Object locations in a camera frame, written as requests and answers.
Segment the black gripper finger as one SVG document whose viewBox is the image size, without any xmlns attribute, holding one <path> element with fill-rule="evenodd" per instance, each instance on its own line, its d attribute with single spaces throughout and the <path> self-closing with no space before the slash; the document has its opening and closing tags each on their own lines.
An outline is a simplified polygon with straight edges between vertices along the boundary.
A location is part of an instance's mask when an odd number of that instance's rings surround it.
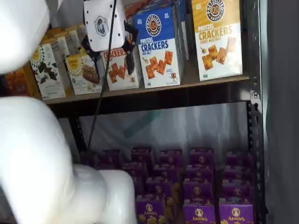
<svg viewBox="0 0 299 224">
<path fill-rule="evenodd" d="M 93 62 L 95 63 L 95 67 L 97 68 L 98 67 L 97 62 L 98 62 L 98 59 L 100 57 L 100 52 L 99 51 L 93 51 L 91 49 L 91 46 L 90 46 L 87 35 L 84 36 L 81 44 L 82 44 L 83 49 L 86 51 L 88 56 L 90 56 L 90 58 L 93 60 Z"/>
<path fill-rule="evenodd" d="M 125 31 L 127 31 L 129 34 L 132 35 L 131 39 L 126 37 L 125 42 L 122 45 L 122 49 L 126 53 L 125 68 L 128 70 L 128 74 L 131 75 L 135 69 L 135 63 L 134 63 L 132 51 L 135 47 L 139 30 L 126 21 L 124 21 L 124 29 Z"/>
</svg>

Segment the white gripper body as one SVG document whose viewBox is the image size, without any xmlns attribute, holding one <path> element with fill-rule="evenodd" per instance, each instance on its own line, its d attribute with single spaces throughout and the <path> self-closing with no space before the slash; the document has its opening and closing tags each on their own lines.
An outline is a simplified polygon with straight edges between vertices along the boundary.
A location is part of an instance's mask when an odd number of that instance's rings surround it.
<svg viewBox="0 0 299 224">
<path fill-rule="evenodd" d="M 86 0 L 84 22 L 92 51 L 120 48 L 125 42 L 125 10 L 121 0 Z"/>
</svg>

